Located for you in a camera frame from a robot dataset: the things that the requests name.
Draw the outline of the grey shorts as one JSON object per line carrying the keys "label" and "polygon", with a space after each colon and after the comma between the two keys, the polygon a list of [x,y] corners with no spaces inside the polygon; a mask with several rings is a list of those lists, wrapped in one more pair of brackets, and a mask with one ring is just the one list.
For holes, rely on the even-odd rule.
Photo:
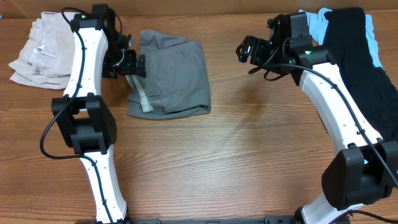
{"label": "grey shorts", "polygon": [[155,30],[142,30],[140,54],[146,77],[127,75],[127,114],[173,119],[211,113],[211,91],[201,43]]}

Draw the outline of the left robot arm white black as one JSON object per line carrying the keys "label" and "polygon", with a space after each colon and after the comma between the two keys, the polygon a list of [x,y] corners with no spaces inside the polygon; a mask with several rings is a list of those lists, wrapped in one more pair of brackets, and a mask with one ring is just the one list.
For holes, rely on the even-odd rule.
{"label": "left robot arm white black", "polygon": [[123,34],[119,16],[107,4],[91,12],[76,10],[67,19],[75,41],[72,72],[61,98],[52,100],[54,115],[65,144],[74,150],[88,175],[96,205],[95,223],[131,223],[127,203],[119,188],[114,166],[116,120],[101,96],[103,78],[119,75],[146,77],[145,55]]}

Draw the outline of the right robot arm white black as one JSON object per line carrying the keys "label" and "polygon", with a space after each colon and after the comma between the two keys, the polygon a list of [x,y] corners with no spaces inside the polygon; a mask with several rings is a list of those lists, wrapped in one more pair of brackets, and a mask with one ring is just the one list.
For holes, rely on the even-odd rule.
{"label": "right robot arm white black", "polygon": [[311,99],[328,134],[335,158],[322,174],[322,192],[293,215],[267,216],[266,223],[348,223],[366,205],[388,198],[397,186],[397,142],[385,141],[360,112],[346,89],[336,60],[314,45],[304,12],[267,21],[268,40],[247,36],[236,48],[252,71],[291,75]]}

